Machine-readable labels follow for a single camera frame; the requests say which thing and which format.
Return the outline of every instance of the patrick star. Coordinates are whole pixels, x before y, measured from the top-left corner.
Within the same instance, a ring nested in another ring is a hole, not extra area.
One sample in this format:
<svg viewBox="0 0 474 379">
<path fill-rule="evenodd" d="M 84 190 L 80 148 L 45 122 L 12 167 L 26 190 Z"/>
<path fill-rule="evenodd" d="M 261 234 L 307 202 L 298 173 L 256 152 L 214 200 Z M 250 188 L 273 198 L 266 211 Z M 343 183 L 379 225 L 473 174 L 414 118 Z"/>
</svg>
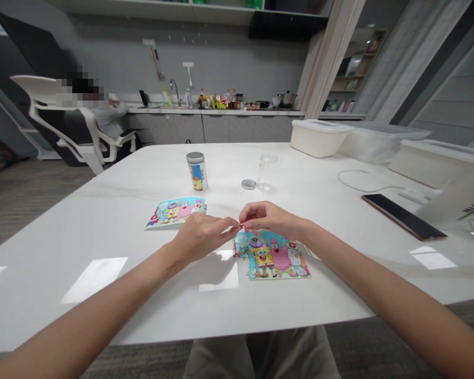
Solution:
<svg viewBox="0 0 474 379">
<path fill-rule="evenodd" d="M 189 215 L 191 215 L 191 210 L 193 209 L 195 205 L 190 205 L 188 206 L 188 200 L 186 200 L 184 203 L 183 203 L 183 206 L 181 207 L 181 209 L 179 210 L 179 214 L 177 215 L 177 218 L 179 220 L 185 220 L 188 218 Z"/>
<path fill-rule="evenodd" d="M 274 268 L 279 277 L 291 267 L 291 261 L 288 258 L 288 247 L 286 245 L 279 249 L 278 241 L 273 238 L 270 243 L 270 252 L 274 261 Z"/>
</svg>

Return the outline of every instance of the charging cable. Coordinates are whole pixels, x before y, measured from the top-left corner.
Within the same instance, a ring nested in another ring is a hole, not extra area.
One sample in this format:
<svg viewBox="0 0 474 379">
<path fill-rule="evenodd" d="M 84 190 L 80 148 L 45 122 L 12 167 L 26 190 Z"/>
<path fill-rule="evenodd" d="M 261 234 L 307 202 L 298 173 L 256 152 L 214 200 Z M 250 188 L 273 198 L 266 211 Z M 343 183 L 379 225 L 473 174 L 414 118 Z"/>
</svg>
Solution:
<svg viewBox="0 0 474 379">
<path fill-rule="evenodd" d="M 399 186 L 386 186 L 386 187 L 383 187 L 383 188 L 375 189 L 374 191 L 366 191 L 366 190 L 363 190 L 363 189 L 361 190 L 359 188 L 355 188 L 353 186 L 350 186 L 349 184 L 342 181 L 341 174 L 343 174 L 345 172 L 359 172 L 359 173 L 364 173 L 364 174 L 370 174 L 370 172 L 369 171 L 364 171 L 364 170 L 344 170 L 344 171 L 341 171 L 339 174 L 337 174 L 337 179 L 339 180 L 339 182 L 344 184 L 346 187 L 350 187 L 350 188 L 355 189 L 355 190 L 360 191 L 360 192 L 373 193 L 373 192 L 382 191 L 383 189 L 386 190 L 386 188 L 400 188 L 402 190 L 405 189 L 405 187 L 399 187 Z"/>
</svg>

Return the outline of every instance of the faucet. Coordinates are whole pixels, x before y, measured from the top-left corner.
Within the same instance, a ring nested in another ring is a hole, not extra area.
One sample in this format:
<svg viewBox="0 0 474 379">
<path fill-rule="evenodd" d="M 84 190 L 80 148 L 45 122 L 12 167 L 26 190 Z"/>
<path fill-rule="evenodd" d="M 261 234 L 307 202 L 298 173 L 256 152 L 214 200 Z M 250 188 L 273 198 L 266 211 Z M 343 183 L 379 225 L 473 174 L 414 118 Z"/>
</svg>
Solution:
<svg viewBox="0 0 474 379">
<path fill-rule="evenodd" d="M 181 106 L 181 99 L 179 98 L 179 93 L 177 92 L 177 83 L 175 82 L 174 79 L 170 79 L 170 89 L 174 89 L 174 87 L 172 87 L 172 83 L 174 83 L 175 85 L 175 94 L 177 95 L 177 103 L 179 104 L 179 106 Z"/>
</svg>

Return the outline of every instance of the hand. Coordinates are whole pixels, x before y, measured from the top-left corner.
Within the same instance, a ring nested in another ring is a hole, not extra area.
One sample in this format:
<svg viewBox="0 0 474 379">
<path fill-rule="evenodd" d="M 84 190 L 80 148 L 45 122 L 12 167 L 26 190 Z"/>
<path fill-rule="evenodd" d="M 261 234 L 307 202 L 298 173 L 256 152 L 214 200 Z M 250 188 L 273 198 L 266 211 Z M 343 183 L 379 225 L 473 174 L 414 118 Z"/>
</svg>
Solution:
<svg viewBox="0 0 474 379">
<path fill-rule="evenodd" d="M 264 201 L 246 205 L 239 216 L 239 222 L 243 224 L 246 233 L 252 231 L 257 234 L 258 229 L 270 229 L 288 239 L 300 240 L 302 229 L 308 220 Z"/>
<path fill-rule="evenodd" d="M 193 213 L 169 243 L 170 254 L 177 264 L 186 267 L 230 241 L 241 229 L 231 217 L 218 218 Z"/>
</svg>

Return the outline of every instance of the floor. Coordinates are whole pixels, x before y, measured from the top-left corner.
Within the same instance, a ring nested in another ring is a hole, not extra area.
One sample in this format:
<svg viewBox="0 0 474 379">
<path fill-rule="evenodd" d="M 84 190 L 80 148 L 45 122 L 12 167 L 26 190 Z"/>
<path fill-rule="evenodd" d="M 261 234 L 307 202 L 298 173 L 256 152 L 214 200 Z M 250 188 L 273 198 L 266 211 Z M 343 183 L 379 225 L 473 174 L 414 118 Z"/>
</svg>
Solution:
<svg viewBox="0 0 474 379">
<path fill-rule="evenodd" d="M 61 161 L 29 160 L 1 171 L 0 243 L 92 177 L 88 168 Z M 449 308 L 474 328 L 474 301 Z M 325 328 L 343 379 L 439 377 L 379 317 Z M 84 378 L 179 378 L 191 343 L 110 346 Z"/>
</svg>

